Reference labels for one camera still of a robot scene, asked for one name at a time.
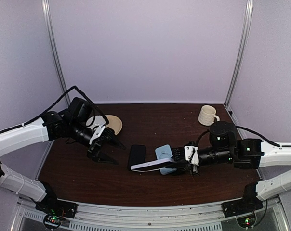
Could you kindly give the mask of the black cased phone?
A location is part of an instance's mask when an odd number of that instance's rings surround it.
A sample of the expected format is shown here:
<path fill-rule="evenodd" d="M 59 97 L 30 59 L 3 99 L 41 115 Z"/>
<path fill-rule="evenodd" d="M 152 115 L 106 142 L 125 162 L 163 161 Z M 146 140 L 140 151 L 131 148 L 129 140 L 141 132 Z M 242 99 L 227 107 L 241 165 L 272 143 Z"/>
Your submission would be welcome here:
<path fill-rule="evenodd" d="M 127 169 L 131 171 L 131 166 L 144 163 L 146 160 L 146 146 L 132 145 L 129 153 Z"/>

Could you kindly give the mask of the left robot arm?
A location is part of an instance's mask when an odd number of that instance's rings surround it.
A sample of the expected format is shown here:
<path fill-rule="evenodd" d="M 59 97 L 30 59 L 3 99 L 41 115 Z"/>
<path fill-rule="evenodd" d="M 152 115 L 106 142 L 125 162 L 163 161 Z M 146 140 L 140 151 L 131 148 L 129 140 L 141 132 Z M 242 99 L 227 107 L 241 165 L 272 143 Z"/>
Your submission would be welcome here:
<path fill-rule="evenodd" d="M 26 146 L 58 138 L 73 139 L 87 147 L 87 157 L 98 163 L 117 164 L 117 161 L 101 152 L 104 143 L 124 149 L 109 120 L 100 113 L 103 122 L 95 125 L 87 123 L 98 108 L 90 101 L 75 97 L 69 107 L 59 113 L 47 110 L 32 122 L 26 122 L 0 131 L 0 158 Z M 32 199 L 46 214 L 56 214 L 64 210 L 52 187 L 39 180 L 32 180 L 13 171 L 0 161 L 0 187 Z"/>

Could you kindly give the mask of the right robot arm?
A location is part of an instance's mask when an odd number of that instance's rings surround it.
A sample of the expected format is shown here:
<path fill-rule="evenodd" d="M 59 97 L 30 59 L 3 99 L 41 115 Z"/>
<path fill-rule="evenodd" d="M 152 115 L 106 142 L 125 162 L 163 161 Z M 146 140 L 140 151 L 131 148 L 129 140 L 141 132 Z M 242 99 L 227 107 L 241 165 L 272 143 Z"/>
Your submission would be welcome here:
<path fill-rule="evenodd" d="M 245 131 L 258 138 L 238 140 L 237 129 L 242 127 L 225 121 L 213 123 L 196 141 L 183 148 L 173 148 L 172 160 L 166 168 L 189 170 L 196 175 L 200 166 L 220 163 L 231 163 L 239 169 L 291 166 L 291 143 L 276 143 L 248 128 Z M 223 208 L 231 211 L 233 206 L 247 213 L 262 208 L 264 201 L 288 190 L 291 190 L 291 169 L 268 180 L 246 185 L 243 197 L 223 203 Z"/>

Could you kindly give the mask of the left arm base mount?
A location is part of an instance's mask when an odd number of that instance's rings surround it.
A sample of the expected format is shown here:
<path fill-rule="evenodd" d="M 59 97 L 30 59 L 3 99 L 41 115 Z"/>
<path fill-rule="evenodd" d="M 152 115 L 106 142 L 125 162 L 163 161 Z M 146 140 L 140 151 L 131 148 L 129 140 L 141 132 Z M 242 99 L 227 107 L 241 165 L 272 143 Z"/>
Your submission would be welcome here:
<path fill-rule="evenodd" d="M 36 209 L 46 214 L 43 225 L 49 230 L 58 229 L 67 218 L 74 218 L 78 205 L 73 202 L 59 200 L 52 187 L 42 182 L 46 195 L 41 201 L 33 202 Z"/>

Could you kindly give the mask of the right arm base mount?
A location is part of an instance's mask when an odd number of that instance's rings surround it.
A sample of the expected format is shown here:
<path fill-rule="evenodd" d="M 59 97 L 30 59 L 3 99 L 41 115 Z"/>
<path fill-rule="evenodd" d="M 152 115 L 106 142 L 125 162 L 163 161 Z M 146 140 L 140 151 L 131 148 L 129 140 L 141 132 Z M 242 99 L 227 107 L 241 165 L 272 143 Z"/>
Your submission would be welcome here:
<path fill-rule="evenodd" d="M 221 204 L 224 217 L 238 216 L 237 224 L 248 230 L 258 226 L 264 219 L 268 209 L 268 200 L 265 201 L 265 210 L 262 217 L 257 220 L 256 211 L 264 207 L 263 201 L 257 198 L 257 182 L 245 186 L 241 199 Z"/>

